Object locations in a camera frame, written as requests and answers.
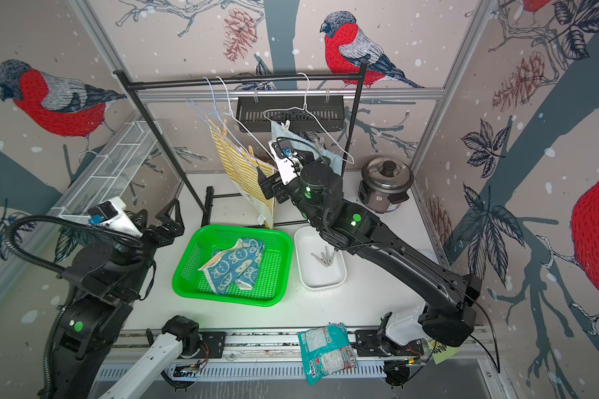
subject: rice cooker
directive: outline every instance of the rice cooker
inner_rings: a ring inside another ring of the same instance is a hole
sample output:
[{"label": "rice cooker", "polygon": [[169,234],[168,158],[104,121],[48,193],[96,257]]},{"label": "rice cooker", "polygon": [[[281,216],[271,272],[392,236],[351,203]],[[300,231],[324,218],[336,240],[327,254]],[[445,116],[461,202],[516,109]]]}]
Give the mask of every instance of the rice cooker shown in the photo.
[{"label": "rice cooker", "polygon": [[408,199],[406,191],[413,185],[413,172],[407,164],[388,156],[378,156],[361,169],[359,199],[375,212],[397,209]]}]

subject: pine cone drawing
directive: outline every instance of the pine cone drawing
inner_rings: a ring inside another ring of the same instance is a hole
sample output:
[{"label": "pine cone drawing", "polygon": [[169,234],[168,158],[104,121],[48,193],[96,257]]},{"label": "pine cone drawing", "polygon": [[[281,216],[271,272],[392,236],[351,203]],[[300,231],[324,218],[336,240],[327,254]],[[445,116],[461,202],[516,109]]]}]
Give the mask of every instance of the pine cone drawing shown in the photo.
[{"label": "pine cone drawing", "polygon": [[241,8],[229,10],[229,16],[224,20],[224,56],[232,63],[239,58],[245,58],[248,50],[257,41],[256,22]]},{"label": "pine cone drawing", "polygon": [[444,209],[443,205],[439,203],[439,197],[435,199],[429,198],[426,205],[428,213],[431,215],[432,225],[437,231],[439,241],[442,245],[446,245],[446,242],[453,234],[450,215],[448,214],[448,211]]},{"label": "pine cone drawing", "polygon": [[499,91],[493,95],[493,108],[499,107],[501,111],[518,104],[525,104],[544,81],[543,69],[545,67],[543,54],[533,51],[529,56],[522,58],[515,67],[515,71],[501,83]]}]

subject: black mesh basket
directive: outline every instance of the black mesh basket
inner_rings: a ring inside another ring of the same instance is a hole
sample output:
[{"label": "black mesh basket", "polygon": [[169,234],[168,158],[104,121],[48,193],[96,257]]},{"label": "black mesh basket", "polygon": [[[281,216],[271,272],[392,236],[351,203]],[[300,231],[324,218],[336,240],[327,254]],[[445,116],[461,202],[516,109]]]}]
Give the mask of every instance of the black mesh basket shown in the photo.
[{"label": "black mesh basket", "polygon": [[[258,102],[252,97],[240,97],[238,100],[238,119],[251,132],[270,132],[271,122],[264,117],[264,111],[272,108],[303,108],[304,97],[279,96],[260,97]],[[310,96],[306,107],[315,115],[327,132],[341,132],[343,129],[343,96]],[[302,110],[270,111],[266,116],[273,121],[285,123],[291,121],[292,132],[321,132],[315,119]]]}]

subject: white plastic tray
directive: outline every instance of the white plastic tray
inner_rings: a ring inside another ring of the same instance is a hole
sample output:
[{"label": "white plastic tray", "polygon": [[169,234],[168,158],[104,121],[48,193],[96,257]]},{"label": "white plastic tray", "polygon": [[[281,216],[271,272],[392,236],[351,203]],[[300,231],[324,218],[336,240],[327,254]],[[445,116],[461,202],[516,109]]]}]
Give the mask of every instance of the white plastic tray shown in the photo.
[{"label": "white plastic tray", "polygon": [[342,251],[335,252],[333,263],[329,267],[322,265],[311,253],[320,257],[320,252],[328,248],[333,254],[335,248],[319,236],[314,227],[306,226],[295,232],[295,254],[298,259],[299,280],[311,291],[332,289],[343,284],[346,280],[346,265]]}]

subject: white wire shelf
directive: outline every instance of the white wire shelf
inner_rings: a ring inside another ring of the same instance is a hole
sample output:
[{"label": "white wire shelf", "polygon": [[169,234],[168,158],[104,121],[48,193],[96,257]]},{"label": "white wire shelf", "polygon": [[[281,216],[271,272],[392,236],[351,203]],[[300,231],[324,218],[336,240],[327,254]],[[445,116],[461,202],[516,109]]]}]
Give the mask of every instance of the white wire shelf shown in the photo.
[{"label": "white wire shelf", "polygon": [[60,207],[58,217],[87,224],[90,218],[87,210],[121,196],[156,145],[155,136],[145,121],[128,123],[118,134],[123,136],[107,154],[96,156],[93,162],[99,163],[97,168],[69,203]]}]

